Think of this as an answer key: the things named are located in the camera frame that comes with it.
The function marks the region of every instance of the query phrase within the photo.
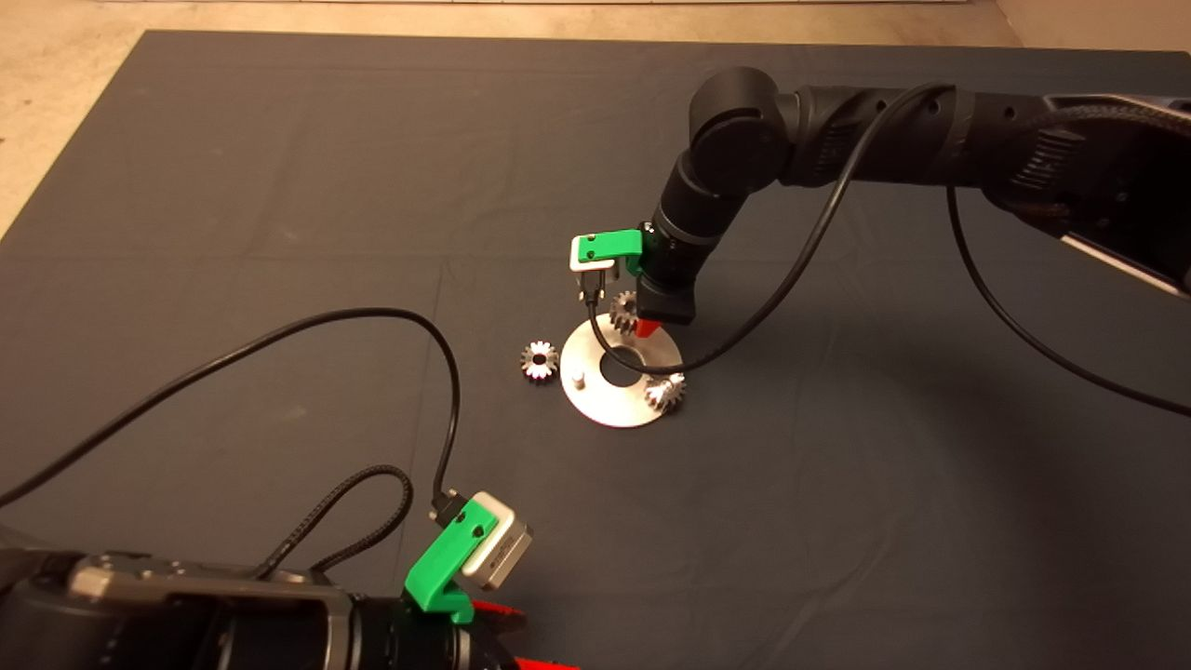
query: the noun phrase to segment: metal gear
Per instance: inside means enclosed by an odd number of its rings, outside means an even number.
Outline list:
[[[554,345],[538,340],[522,350],[522,372],[525,380],[543,384],[554,378],[559,371],[559,350]]]
[[[646,386],[646,402],[662,414],[682,402],[684,395],[686,395],[686,376],[681,372],[669,377],[653,377]]]
[[[637,292],[617,293],[607,307],[607,315],[612,319],[612,327],[623,334],[632,334],[637,328]]]

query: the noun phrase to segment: red tip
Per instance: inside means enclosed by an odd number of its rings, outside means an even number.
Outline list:
[[[525,616],[525,613],[519,609],[515,609],[506,605],[485,602],[482,600],[473,600],[472,607],[474,607],[476,612],[486,612],[490,614],[495,614],[498,616]]]
[[[517,659],[517,670],[579,670],[575,665],[559,665],[544,660],[530,660],[528,658]]]
[[[637,319],[637,338],[648,338],[654,333],[654,330],[662,324],[660,320],[653,320],[649,318]]]

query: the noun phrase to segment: black cable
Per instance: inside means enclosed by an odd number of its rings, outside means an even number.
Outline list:
[[[810,264],[811,257],[818,249],[819,242],[823,240],[823,234],[827,232],[828,226],[835,218],[836,209],[840,208],[843,194],[852,183],[856,169],[860,167],[860,162],[867,154],[868,148],[877,139],[878,133],[888,123],[888,119],[892,118],[898,109],[910,102],[913,102],[915,100],[942,93],[944,90],[950,90],[953,88],[955,87],[948,83],[924,83],[916,88],[911,88],[898,95],[892,102],[888,104],[887,107],[885,107],[885,109],[879,112],[877,117],[873,118],[873,121],[865,129],[860,139],[856,140],[856,145],[852,149],[852,154],[848,156],[848,162],[844,163],[843,169],[840,170],[840,177],[836,180],[835,187],[831,189],[831,194],[828,196],[827,202],[824,202],[818,220],[815,223],[815,226],[811,227],[810,234],[807,234],[806,242],[803,244],[803,249],[798,252],[798,257],[794,259],[794,264],[790,268],[790,271],[786,273],[785,278],[781,280],[778,288],[772,295],[769,295],[769,299],[767,299],[765,303],[761,305],[761,307],[756,309],[756,312],[750,315],[738,330],[732,332],[730,337],[717,347],[704,355],[701,358],[679,365],[649,367],[624,359],[612,351],[611,345],[607,344],[607,340],[604,338],[604,333],[599,328],[599,324],[596,321],[596,312],[598,307],[597,300],[599,298],[599,292],[596,290],[588,295],[588,299],[586,300],[587,318],[591,321],[592,330],[596,332],[596,340],[599,342],[600,347],[603,347],[616,363],[642,375],[673,375],[675,372],[688,372],[703,368],[728,353],[729,350],[747,338],[748,333],[756,328],[756,326],[760,325],[761,321],[763,321],[766,317],[773,312],[773,309],[778,308],[778,305],[786,299],[786,295],[790,294],[794,283],[797,283],[798,278],[803,275],[803,271],[806,270],[806,265]]]
[[[443,337],[443,333],[438,330],[438,327],[436,327],[430,319],[417,312],[398,307],[351,307],[308,315],[288,325],[282,325],[272,332],[262,334],[261,338],[257,338],[256,340],[214,361],[207,362],[186,375],[182,375],[177,380],[174,380],[169,384],[166,384],[110,421],[99,431],[92,433],[87,439],[81,442],[66,455],[58,457],[57,461],[45,467],[40,472],[21,482],[4,495],[0,495],[0,508],[12,505],[36,490],[38,487],[45,484],[60,475],[63,470],[70,468],[75,462],[91,453],[92,450],[101,445],[121,428],[132,424],[146,412],[157,407],[174,394],[177,394],[191,384],[194,384],[195,382],[199,382],[233,363],[245,359],[270,345],[285,340],[286,338],[289,338],[291,334],[295,334],[316,325],[355,318],[398,318],[403,320],[412,320],[430,332],[430,337],[434,338],[435,343],[438,344],[438,349],[442,350],[443,359],[447,362],[447,371],[450,374],[450,419],[447,424],[447,439],[443,443],[442,455],[438,457],[438,469],[435,471],[434,490],[436,500],[439,497],[444,499],[447,495],[442,493],[442,482],[447,472],[447,464],[450,461],[451,449],[455,445],[455,431],[459,426],[460,382],[459,368],[455,365],[455,355],[451,353],[450,345],[447,344],[447,339]]]
[[[261,562],[261,564],[252,570],[252,576],[257,580],[267,580],[270,575],[273,575],[273,571],[281,565],[281,562],[289,556],[289,552],[301,544],[301,541],[306,539],[306,536],[308,536],[314,527],[323,521],[323,518],[331,512],[331,508],[339,502],[339,499],[345,496],[348,491],[356,488],[360,483],[381,475],[397,477],[401,482],[401,503],[398,506],[397,512],[393,513],[393,515],[389,516],[380,528],[319,561],[311,566],[311,570],[325,572],[357,553],[375,546],[392,534],[410,513],[410,507],[413,505],[413,484],[399,468],[392,465],[373,465],[356,472],[351,477],[341,482],[338,487],[331,489],[331,493],[326,494],[326,497],[314,506],[314,509],[306,515],[306,519],[303,519],[301,524],[299,524],[293,532],[291,532],[289,536],[281,541],[280,545],[278,545],[278,549],[273,550],[273,553],[270,553],[268,558]]]
[[[975,284],[977,290],[980,292],[980,296],[984,301],[989,302],[992,311],[1009,326],[1010,330],[1017,334],[1027,345],[1034,347],[1036,352],[1050,359],[1052,363],[1059,365],[1067,372],[1075,375],[1097,387],[1118,394],[1129,400],[1137,401],[1139,403],[1146,403],[1147,406],[1155,407],[1158,409],[1165,409],[1166,412],[1173,412],[1174,414],[1181,414],[1183,417],[1191,418],[1191,407],[1176,403],[1173,401],[1167,401],[1165,399],[1159,399],[1156,396],[1151,396],[1149,394],[1143,394],[1135,389],[1117,384],[1111,380],[1105,380],[1095,372],[1091,372],[1078,364],[1074,364],[1058,352],[1043,345],[1030,331],[1017,323],[1017,320],[1005,311],[1005,307],[1000,305],[996,296],[993,296],[992,290],[989,289],[989,284],[984,282],[984,277],[980,276],[980,270],[975,267],[975,261],[972,259],[972,252],[968,250],[967,240],[964,237],[964,226],[960,223],[960,209],[959,202],[955,199],[955,187],[947,187],[947,213],[952,220],[952,232],[955,233],[955,245],[959,246],[960,257],[964,258],[964,267],[967,268],[968,276],[972,277],[972,283]]]
[[[1054,126],[1067,123],[1083,121],[1123,121],[1133,125],[1141,125],[1153,130],[1160,130],[1172,134],[1178,134],[1184,139],[1191,139],[1191,119],[1173,112],[1165,112],[1140,106],[1123,105],[1077,105],[1053,109],[1030,119],[1027,119],[1014,127],[1014,132],[1000,143],[1010,142],[1029,132],[1049,130]]]

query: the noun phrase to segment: hole in disc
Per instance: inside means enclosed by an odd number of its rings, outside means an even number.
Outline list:
[[[641,356],[629,347],[612,347],[612,351],[625,361],[643,363],[641,361]],[[616,363],[607,353],[604,355],[604,358],[599,359],[599,372],[604,376],[604,380],[607,380],[609,384],[621,387],[622,389],[625,387],[632,387],[638,380],[641,380],[640,372],[634,372]]]

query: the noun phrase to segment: gray tablecloth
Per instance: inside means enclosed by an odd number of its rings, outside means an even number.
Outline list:
[[[537,531],[499,599],[588,670],[1191,664],[1191,424],[1018,343],[940,190],[855,186],[786,305],[640,431],[518,376],[582,319],[563,255],[653,211],[686,104],[731,64],[803,83],[1191,94],[1185,54],[148,33],[0,244],[0,486],[289,319],[391,303],[463,370],[448,483]],[[785,273],[823,190],[755,196],[700,278],[696,355]],[[1098,372],[1191,401],[1191,307],[962,198],[989,281]],[[420,487],[344,564],[393,594],[445,422],[424,333],[311,331],[6,509],[64,546],[251,563],[376,462]],[[376,525],[369,484],[295,555]]]

